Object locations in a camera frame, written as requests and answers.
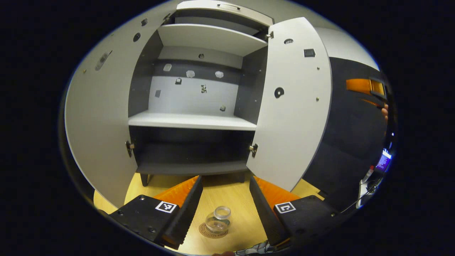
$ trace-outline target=monitor screen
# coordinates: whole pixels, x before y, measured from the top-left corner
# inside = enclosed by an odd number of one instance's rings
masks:
[[[379,159],[379,162],[376,165],[376,168],[381,171],[386,171],[387,166],[389,165],[391,159],[392,159],[392,155],[389,154],[389,152],[386,149],[383,149],[381,159]]]

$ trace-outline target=door hinge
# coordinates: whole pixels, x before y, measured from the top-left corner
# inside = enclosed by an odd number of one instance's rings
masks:
[[[254,144],[254,146],[250,145],[248,149],[252,152],[251,156],[255,157],[256,152],[258,151],[258,145],[257,144]]]
[[[126,145],[126,150],[128,151],[128,155],[131,157],[131,151],[134,148],[134,144],[130,143],[129,141],[126,141],[125,145]]]
[[[273,38],[273,31],[270,34],[266,34],[266,37]]]

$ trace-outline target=clear glass jar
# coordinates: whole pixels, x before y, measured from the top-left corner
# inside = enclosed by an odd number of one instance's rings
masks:
[[[226,232],[231,223],[231,209],[226,206],[217,207],[205,219],[208,230],[215,234]]]

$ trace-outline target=coaster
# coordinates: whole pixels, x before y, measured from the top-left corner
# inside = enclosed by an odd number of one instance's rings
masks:
[[[205,223],[202,223],[200,226],[199,226],[199,232],[205,236],[205,237],[208,237],[208,238],[222,238],[224,237],[225,235],[228,234],[228,230],[224,233],[221,233],[221,234],[214,234],[212,232],[210,232],[210,230],[207,228],[207,226],[205,225]]]

